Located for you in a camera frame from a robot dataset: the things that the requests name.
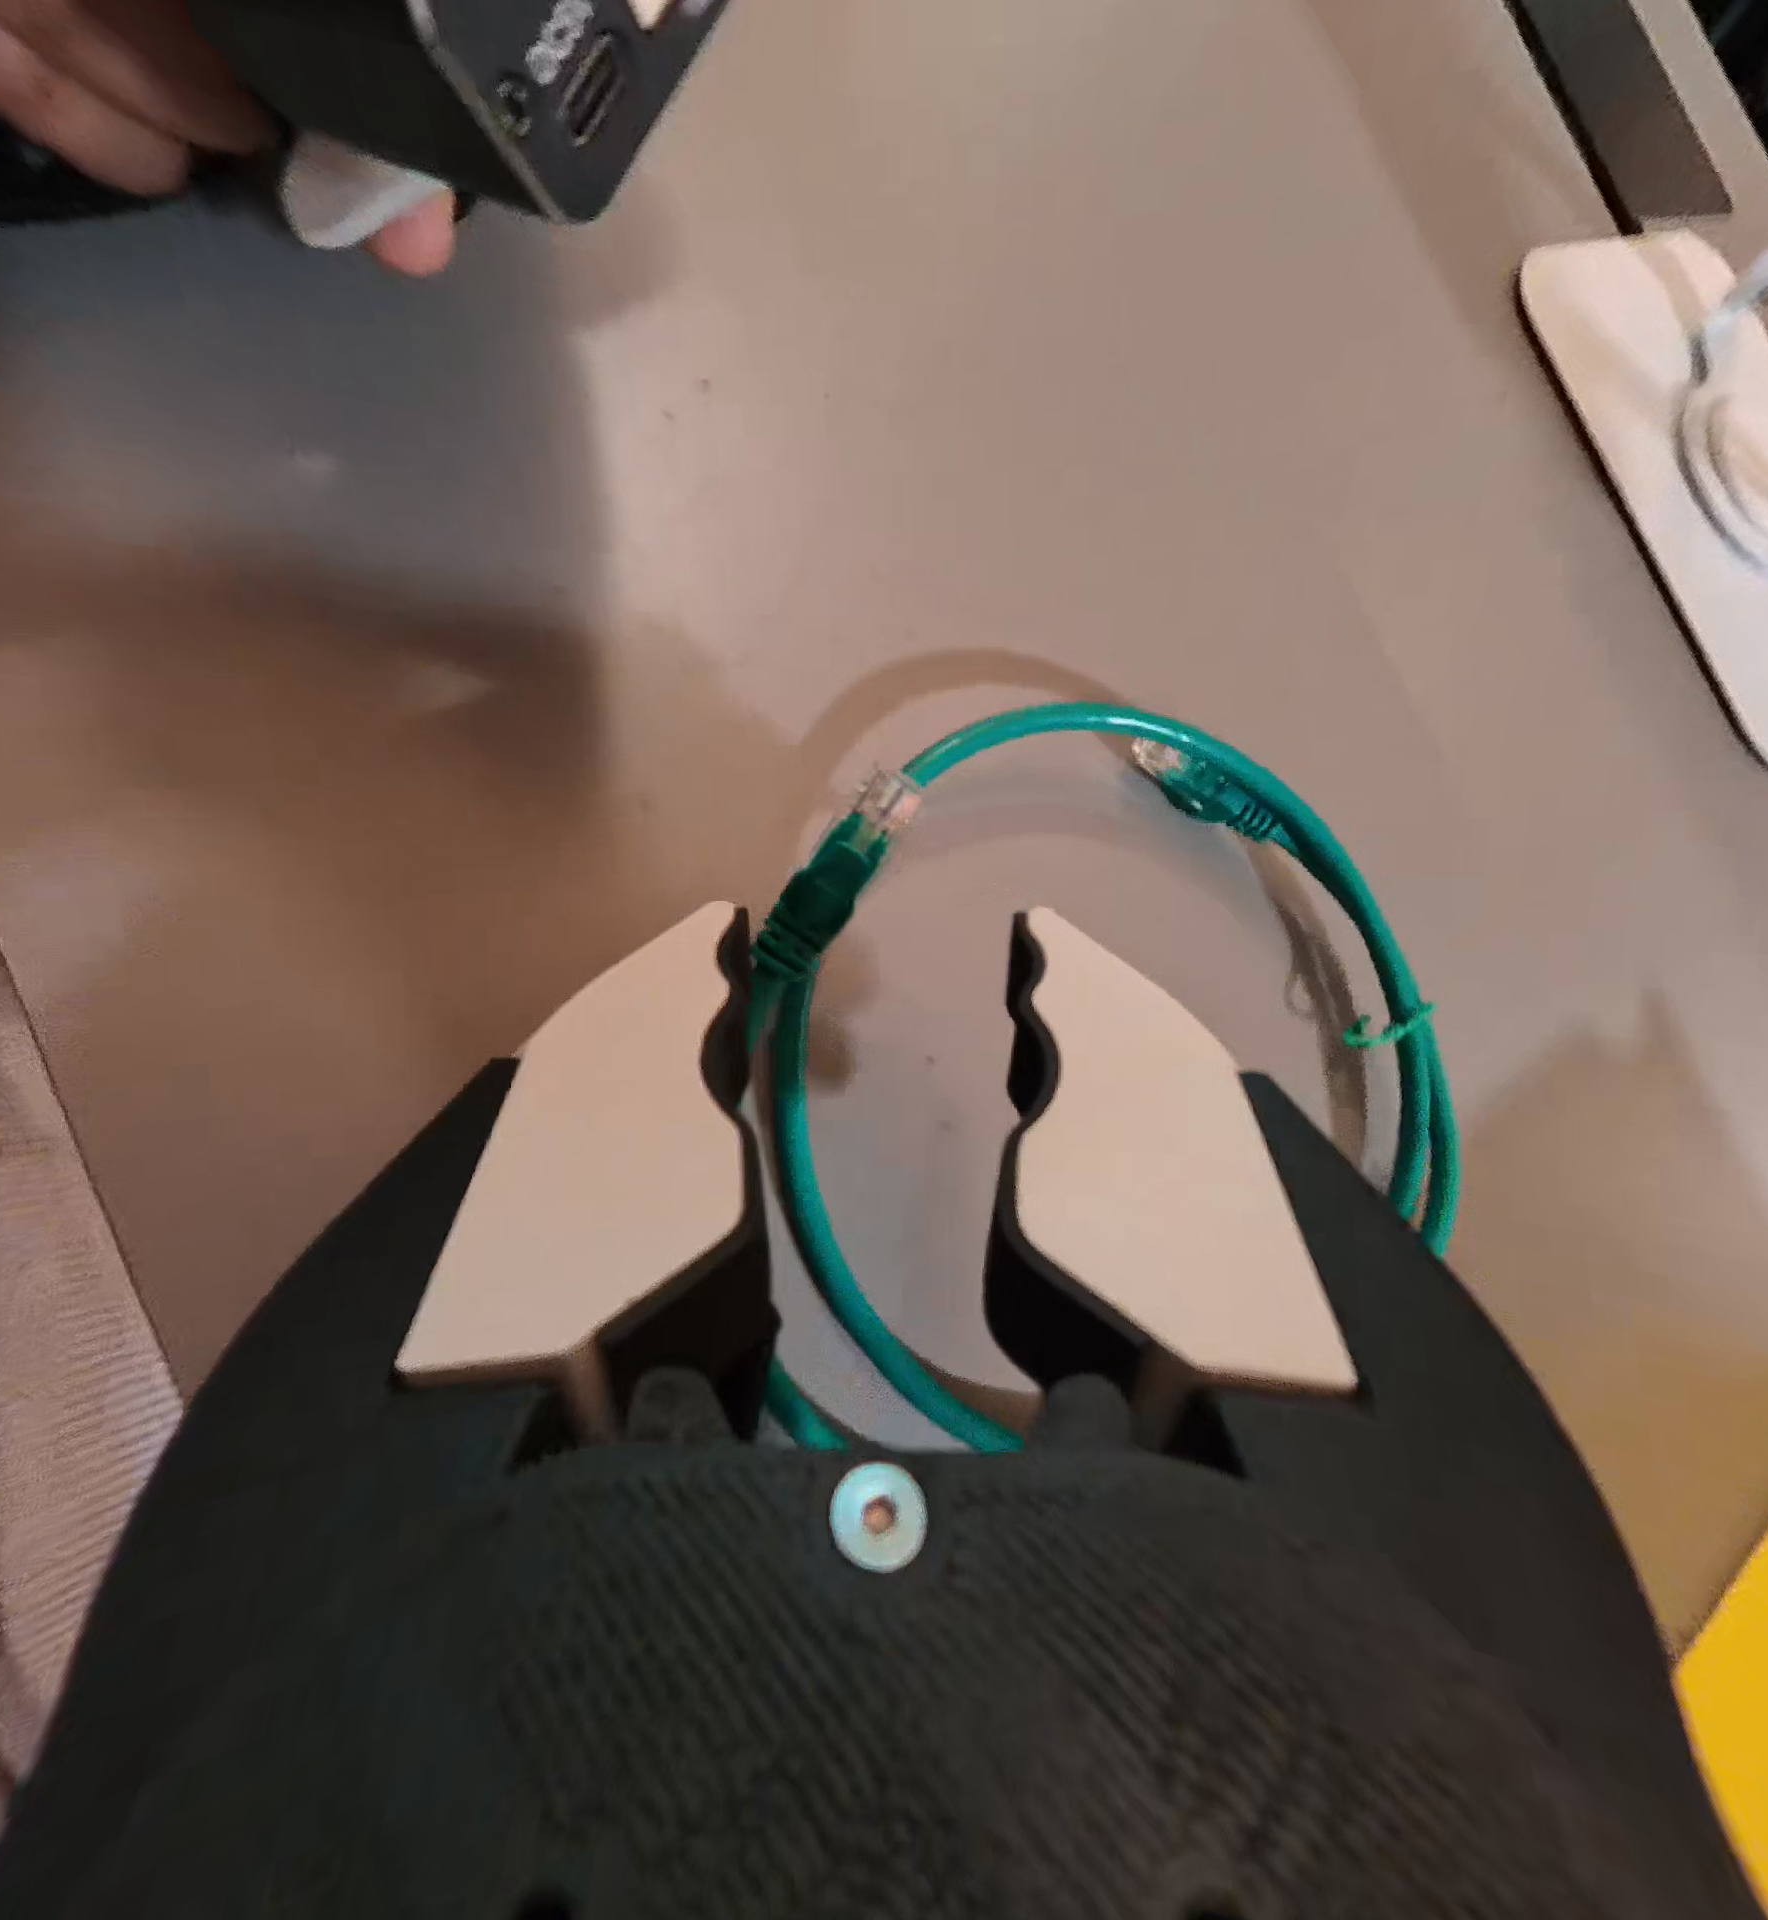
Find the person's left hand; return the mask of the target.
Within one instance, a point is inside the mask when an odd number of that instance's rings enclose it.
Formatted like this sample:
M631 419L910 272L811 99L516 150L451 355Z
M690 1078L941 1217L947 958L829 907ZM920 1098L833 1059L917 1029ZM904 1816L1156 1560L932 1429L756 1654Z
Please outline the person's left hand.
M288 142L188 4L0 3L0 148L42 148L104 185L162 194L198 158Z

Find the person's grey sweatshirt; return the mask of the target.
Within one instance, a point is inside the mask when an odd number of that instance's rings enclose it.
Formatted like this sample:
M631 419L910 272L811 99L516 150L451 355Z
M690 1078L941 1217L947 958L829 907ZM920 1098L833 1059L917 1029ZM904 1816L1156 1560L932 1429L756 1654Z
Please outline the person's grey sweatshirt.
M178 1414L0 953L0 1827Z

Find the grey desk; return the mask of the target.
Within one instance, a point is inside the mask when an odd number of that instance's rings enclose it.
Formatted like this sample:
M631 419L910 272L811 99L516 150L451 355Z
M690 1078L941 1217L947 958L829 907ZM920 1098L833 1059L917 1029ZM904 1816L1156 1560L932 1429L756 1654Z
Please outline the grey desk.
M0 945L180 1389L578 983L973 717L1273 767L1674 1641L1768 1523L1768 771L1519 324L1504 4L735 4L432 284L0 234Z

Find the black network adapter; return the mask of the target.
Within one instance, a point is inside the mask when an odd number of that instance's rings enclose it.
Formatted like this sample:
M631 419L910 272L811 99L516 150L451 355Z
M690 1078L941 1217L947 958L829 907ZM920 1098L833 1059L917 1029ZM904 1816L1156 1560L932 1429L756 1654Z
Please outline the black network adapter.
M591 224L725 3L198 3L300 135L553 227Z

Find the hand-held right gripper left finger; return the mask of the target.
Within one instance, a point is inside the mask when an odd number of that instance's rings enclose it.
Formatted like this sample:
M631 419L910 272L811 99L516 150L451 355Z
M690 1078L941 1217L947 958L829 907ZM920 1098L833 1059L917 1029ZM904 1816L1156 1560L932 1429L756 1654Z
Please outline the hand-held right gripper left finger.
M746 913L707 901L525 1039L402 1382L547 1386L571 1439L612 1442L644 1377L679 1369L752 1436L781 1321L746 999Z

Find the pale flat base plate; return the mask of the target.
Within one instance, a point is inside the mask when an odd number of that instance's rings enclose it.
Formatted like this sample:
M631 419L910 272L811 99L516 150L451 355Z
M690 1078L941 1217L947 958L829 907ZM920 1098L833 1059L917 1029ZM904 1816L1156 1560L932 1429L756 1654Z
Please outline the pale flat base plate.
M1768 767L1768 252L1544 246L1519 315L1736 736Z

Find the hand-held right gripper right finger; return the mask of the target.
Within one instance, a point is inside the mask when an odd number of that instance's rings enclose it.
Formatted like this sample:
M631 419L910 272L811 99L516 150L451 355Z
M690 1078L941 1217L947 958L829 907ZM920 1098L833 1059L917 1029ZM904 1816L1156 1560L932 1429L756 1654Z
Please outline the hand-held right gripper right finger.
M985 1322L1036 1389L1349 1398L1359 1369L1231 1051L1054 908L1010 925Z

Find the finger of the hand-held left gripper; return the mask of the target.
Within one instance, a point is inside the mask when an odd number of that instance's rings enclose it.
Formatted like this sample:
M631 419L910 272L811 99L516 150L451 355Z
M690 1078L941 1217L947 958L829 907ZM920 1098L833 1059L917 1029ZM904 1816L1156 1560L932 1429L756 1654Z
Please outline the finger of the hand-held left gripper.
M311 252L361 248L445 192L443 181L321 131L300 131L277 171L282 224Z

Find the dark grey bar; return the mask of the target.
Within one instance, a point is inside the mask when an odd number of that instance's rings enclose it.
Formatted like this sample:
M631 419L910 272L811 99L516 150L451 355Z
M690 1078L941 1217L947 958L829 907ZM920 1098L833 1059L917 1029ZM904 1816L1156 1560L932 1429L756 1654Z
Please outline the dark grey bar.
M1719 222L1732 200L1629 3L1506 3L1615 229Z

